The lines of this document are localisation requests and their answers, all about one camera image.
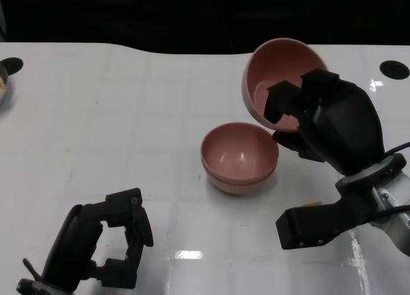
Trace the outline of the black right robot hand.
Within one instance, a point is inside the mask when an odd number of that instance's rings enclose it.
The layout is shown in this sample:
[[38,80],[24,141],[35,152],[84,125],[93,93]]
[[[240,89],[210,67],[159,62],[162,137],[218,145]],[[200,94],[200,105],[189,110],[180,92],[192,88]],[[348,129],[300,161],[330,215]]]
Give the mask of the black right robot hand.
[[384,157],[382,127],[367,93],[338,74],[315,69],[301,86],[281,81],[268,89],[264,117],[298,121],[294,132],[273,139],[311,161],[327,162],[342,175],[354,175]]

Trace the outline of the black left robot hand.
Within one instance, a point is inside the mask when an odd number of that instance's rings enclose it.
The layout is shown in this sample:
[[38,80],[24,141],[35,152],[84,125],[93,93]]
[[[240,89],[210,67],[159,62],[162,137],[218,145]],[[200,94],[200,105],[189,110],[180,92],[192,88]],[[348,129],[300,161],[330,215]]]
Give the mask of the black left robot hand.
[[[127,250],[124,259],[107,259],[99,267],[92,255],[104,222],[110,228],[124,227]],[[110,194],[103,202],[76,205],[70,210],[46,260],[41,281],[68,293],[89,278],[104,287],[134,289],[143,248],[153,245],[140,189]]]

